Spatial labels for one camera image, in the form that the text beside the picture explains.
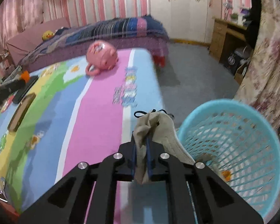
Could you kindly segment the orange plastic cap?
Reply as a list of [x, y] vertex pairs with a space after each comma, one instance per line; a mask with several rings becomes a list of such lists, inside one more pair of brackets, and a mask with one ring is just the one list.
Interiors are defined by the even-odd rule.
[[21, 76], [20, 79], [23, 80], [25, 83], [28, 83], [30, 80], [30, 74], [28, 71], [24, 71]]

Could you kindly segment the turquoise plastic laundry basket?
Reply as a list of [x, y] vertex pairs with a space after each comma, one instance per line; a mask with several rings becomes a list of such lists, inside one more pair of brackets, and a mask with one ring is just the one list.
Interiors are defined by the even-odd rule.
[[268, 223], [280, 209], [280, 140], [253, 107], [231, 99], [206, 102], [184, 120], [178, 139]]

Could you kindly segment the black rectangular case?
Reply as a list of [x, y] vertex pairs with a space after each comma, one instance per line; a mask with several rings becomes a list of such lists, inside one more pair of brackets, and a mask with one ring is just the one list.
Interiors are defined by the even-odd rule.
[[28, 93], [30, 88], [36, 83], [38, 78], [39, 77], [37, 75], [32, 76], [30, 78], [30, 80], [28, 81], [28, 83], [22, 89], [18, 90], [18, 92], [16, 93], [16, 95], [13, 98], [13, 103], [14, 104], [19, 104], [21, 102], [21, 100]]

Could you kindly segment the brown rectangular tray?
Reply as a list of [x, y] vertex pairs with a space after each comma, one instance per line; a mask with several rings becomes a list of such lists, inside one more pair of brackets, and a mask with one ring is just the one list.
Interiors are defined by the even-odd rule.
[[14, 112], [13, 117], [11, 118], [9, 125], [7, 126], [7, 130], [10, 132], [16, 132], [25, 117], [30, 105], [36, 98], [35, 93], [31, 93], [26, 95], [21, 102], [19, 103], [16, 111]]

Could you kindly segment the yellow duck plush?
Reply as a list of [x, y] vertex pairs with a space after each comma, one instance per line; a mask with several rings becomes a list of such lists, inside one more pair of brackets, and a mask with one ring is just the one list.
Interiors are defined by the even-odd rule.
[[43, 33], [42, 35], [42, 40], [43, 41], [47, 41], [49, 40], [50, 38], [54, 37], [55, 33], [50, 31], [50, 30], [47, 30], [46, 32]]

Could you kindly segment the bed with plaid quilt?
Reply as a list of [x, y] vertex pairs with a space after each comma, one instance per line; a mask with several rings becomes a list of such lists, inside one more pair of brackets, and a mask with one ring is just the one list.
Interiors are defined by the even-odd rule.
[[[55, 33], [47, 41], [42, 35]], [[82, 27], [68, 27], [65, 18], [36, 25], [7, 42], [16, 66], [33, 72], [48, 65], [83, 56], [91, 43], [103, 40], [116, 49], [144, 48], [163, 67], [168, 56], [169, 37], [162, 23], [150, 15], [114, 18]]]

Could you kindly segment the pink window curtain left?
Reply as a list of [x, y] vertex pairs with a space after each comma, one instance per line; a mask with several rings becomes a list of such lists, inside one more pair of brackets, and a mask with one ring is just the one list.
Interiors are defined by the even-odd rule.
[[7, 41], [43, 21], [43, 0], [4, 0], [0, 5], [0, 55]]

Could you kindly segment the pink piggy bank mug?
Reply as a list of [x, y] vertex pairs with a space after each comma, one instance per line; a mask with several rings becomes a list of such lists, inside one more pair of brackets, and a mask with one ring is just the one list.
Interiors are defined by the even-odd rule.
[[119, 61], [117, 49], [110, 43], [97, 40], [92, 43], [86, 52], [88, 76], [99, 75], [104, 70], [111, 70]]

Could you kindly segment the floral curtain right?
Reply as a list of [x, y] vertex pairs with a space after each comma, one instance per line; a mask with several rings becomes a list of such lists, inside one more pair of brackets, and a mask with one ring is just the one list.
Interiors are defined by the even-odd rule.
[[261, 0], [259, 34], [248, 71], [235, 100], [260, 112], [280, 127], [280, 1]]

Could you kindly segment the black box under desk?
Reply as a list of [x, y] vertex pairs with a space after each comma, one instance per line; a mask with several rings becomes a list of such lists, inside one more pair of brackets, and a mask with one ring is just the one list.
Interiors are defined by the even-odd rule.
[[241, 60], [243, 58], [239, 55], [237, 55], [236, 53], [231, 53], [231, 55], [228, 57], [227, 59], [227, 67], [231, 70], [231, 71], [236, 71], [239, 66], [241, 65]]

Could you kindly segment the wooden desk with drawers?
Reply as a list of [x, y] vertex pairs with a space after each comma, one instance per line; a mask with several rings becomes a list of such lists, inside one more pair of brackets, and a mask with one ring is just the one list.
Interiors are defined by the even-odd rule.
[[223, 64], [236, 48], [246, 45], [245, 31], [244, 26], [214, 18], [209, 55]]

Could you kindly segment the white wardrobe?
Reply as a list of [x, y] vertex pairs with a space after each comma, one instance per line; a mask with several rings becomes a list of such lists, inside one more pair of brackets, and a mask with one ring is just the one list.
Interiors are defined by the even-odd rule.
[[171, 39], [211, 43], [214, 19], [222, 0], [150, 0], [150, 14], [163, 24]]

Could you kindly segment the desk lamp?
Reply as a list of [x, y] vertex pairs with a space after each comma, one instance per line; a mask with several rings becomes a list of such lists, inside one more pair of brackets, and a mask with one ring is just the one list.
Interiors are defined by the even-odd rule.
[[224, 21], [227, 21], [229, 19], [230, 12], [233, 9], [232, 1], [231, 0], [227, 0], [226, 2], [223, 3], [223, 6], [224, 6], [224, 16], [223, 16], [223, 19], [224, 19]]

